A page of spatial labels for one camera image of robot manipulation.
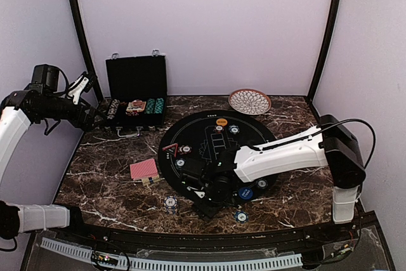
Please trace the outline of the blue white chip stack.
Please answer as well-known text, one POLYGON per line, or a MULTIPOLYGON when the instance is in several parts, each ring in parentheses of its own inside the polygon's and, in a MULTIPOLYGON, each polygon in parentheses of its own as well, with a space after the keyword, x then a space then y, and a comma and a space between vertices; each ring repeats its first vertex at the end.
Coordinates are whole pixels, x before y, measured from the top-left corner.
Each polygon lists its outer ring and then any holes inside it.
POLYGON ((164 200, 166 214, 175 215, 178 212, 178 200, 175 196, 167 196, 164 200))

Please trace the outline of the red playing card deck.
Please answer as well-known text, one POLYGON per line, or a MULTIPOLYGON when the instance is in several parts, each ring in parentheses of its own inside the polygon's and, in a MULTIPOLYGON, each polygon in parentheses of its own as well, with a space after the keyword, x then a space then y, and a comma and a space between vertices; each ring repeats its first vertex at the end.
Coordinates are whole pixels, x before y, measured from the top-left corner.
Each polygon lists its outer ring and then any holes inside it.
POLYGON ((139 180, 143 185, 151 185, 160 181, 160 175, 154 159, 147 159, 131 164, 130 175, 134 181, 139 180))

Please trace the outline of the orange big blind button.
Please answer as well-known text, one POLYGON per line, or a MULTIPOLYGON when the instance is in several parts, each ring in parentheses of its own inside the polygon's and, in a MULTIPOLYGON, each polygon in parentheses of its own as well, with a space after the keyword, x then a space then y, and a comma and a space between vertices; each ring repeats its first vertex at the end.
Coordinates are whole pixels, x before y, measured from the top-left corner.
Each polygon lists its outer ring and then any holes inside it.
POLYGON ((218 126, 226 126, 228 124, 228 121, 225 118, 218 118, 216 120, 216 124, 218 126))

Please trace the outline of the brown chip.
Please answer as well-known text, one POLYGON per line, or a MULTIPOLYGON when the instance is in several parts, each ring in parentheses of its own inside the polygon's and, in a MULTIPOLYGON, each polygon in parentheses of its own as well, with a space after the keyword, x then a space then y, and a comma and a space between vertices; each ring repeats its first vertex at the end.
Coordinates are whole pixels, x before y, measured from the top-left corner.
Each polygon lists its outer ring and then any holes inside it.
POLYGON ((216 133, 221 133, 223 130, 224 130, 224 127, 222 127, 222 126, 216 126, 216 127, 214 128, 214 131, 215 131, 216 133))
POLYGON ((182 145, 179 149, 178 152, 180 154, 189 154, 192 151, 191 146, 189 145, 182 145))

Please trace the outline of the blue small blind button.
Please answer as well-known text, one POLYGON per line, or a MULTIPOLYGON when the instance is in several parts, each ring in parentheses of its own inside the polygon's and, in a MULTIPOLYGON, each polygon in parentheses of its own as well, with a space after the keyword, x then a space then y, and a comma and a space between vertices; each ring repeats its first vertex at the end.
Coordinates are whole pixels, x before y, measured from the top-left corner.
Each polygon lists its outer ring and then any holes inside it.
POLYGON ((249 187, 242 187, 238 191, 238 196, 245 201, 249 201, 253 197, 253 190, 249 187))

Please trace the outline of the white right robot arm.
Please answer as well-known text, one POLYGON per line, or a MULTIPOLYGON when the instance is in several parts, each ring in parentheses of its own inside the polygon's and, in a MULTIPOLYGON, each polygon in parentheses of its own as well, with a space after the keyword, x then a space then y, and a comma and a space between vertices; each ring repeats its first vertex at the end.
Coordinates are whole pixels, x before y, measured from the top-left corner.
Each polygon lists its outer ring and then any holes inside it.
POLYGON ((302 168, 328 166, 333 179, 332 221, 324 227, 324 237, 336 242, 347 233, 363 181, 363 162, 358 140, 345 128, 344 121, 332 115, 322 116, 321 125, 304 132, 264 144, 247 144, 222 151, 211 162, 185 159, 176 161, 182 184, 198 198, 199 211, 211 217, 211 207, 223 206, 238 192, 243 200, 247 188, 271 185, 277 174, 302 168))

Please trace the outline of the single blue chip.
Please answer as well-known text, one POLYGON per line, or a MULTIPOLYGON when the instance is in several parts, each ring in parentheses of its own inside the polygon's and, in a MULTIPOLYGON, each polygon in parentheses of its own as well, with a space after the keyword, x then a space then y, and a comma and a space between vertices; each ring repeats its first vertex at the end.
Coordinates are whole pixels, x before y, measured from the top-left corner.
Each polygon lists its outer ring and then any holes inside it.
POLYGON ((236 135, 240 132, 240 128, 237 125, 231 125, 229 126, 229 132, 231 132, 231 134, 236 135))

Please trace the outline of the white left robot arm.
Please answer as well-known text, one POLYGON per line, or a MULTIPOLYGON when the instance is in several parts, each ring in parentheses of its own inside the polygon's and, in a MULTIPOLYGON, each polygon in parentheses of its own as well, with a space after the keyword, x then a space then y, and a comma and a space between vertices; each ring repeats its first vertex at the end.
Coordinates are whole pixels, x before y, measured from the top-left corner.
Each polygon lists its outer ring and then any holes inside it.
MULTIPOLYGON (((49 135, 62 121, 75 128, 89 131, 95 126, 98 111, 81 95, 87 93, 97 80, 90 72, 83 72, 74 82, 66 82, 58 90, 63 71, 53 65, 36 65, 31 82, 14 91, 1 102, 1 172, 5 173, 18 143, 33 124, 54 120, 46 125, 49 135)), ((1 238, 14 240, 18 234, 50 228, 64 228, 76 243, 89 238, 89 228, 81 223, 78 207, 56 204, 8 204, 1 202, 1 238)))

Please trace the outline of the red triangular all-in button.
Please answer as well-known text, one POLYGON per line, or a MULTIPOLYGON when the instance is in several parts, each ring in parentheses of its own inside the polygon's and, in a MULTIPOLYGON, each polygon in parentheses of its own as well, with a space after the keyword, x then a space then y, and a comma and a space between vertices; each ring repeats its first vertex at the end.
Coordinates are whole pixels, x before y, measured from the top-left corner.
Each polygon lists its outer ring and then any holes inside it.
POLYGON ((162 148, 162 151, 167 152, 168 154, 171 154, 172 156, 176 157, 178 152, 178 144, 173 143, 168 146, 165 146, 162 148))

